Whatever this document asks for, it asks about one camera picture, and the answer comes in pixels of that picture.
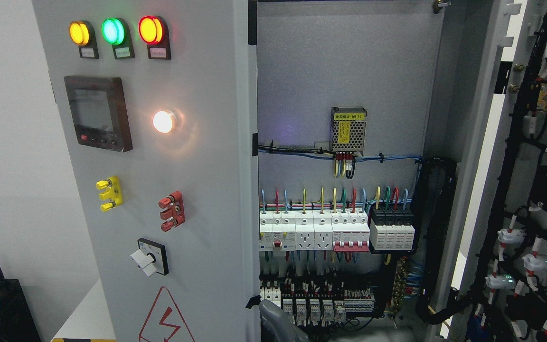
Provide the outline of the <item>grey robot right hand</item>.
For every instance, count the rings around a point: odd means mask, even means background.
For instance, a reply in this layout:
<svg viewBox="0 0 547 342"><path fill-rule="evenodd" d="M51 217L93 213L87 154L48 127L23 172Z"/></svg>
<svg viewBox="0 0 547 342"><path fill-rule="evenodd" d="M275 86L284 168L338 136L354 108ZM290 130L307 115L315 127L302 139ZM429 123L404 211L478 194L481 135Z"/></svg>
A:
<svg viewBox="0 0 547 342"><path fill-rule="evenodd" d="M307 334L291 323L289 316L270 300L260 302L261 321L278 342L308 342Z"/></svg>

